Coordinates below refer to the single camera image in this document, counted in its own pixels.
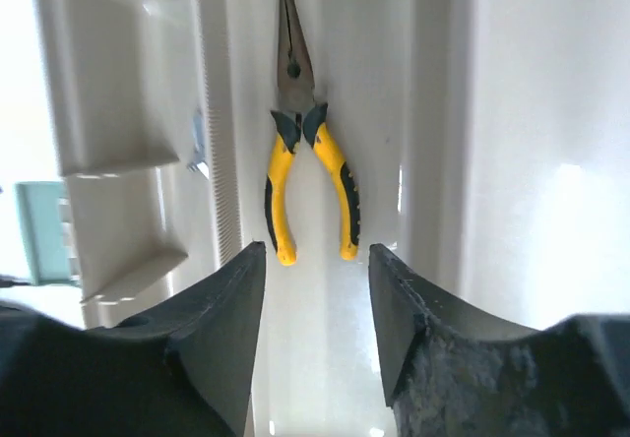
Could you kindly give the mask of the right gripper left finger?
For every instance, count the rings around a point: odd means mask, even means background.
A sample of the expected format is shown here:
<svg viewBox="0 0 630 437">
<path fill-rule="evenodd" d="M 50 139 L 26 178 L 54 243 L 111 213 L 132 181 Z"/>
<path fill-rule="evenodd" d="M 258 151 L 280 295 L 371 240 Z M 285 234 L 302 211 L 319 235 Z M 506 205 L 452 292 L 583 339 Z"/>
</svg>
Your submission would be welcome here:
<svg viewBox="0 0 630 437">
<path fill-rule="evenodd" d="M 266 248 L 112 328 L 1 306 L 5 436 L 240 436 L 251 395 Z"/>
</svg>

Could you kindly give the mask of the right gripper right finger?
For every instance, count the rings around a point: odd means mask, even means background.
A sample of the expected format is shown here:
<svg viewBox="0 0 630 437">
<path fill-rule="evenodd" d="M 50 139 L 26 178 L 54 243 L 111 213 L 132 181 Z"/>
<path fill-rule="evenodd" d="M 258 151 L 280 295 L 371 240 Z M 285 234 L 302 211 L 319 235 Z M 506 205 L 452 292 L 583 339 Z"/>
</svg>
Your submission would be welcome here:
<svg viewBox="0 0 630 437">
<path fill-rule="evenodd" d="M 401 436 L 625 436 L 629 318 L 537 331 L 414 272 L 386 246 L 368 275 L 386 405 Z"/>
</svg>

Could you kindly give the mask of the beige toolbox with smoky lid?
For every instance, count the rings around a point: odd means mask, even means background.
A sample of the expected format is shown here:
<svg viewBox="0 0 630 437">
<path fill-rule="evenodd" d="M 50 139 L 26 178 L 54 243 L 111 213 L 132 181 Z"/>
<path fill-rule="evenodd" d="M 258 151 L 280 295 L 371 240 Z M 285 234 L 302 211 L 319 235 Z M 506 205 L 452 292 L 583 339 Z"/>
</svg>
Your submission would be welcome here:
<svg viewBox="0 0 630 437">
<path fill-rule="evenodd" d="M 543 329 L 629 309 L 629 0 L 295 0 L 356 176 L 357 257 L 302 144 L 247 436 L 392 436 L 368 249 Z M 263 214 L 278 0 L 36 0 L 88 327 L 186 288 Z"/>
</svg>

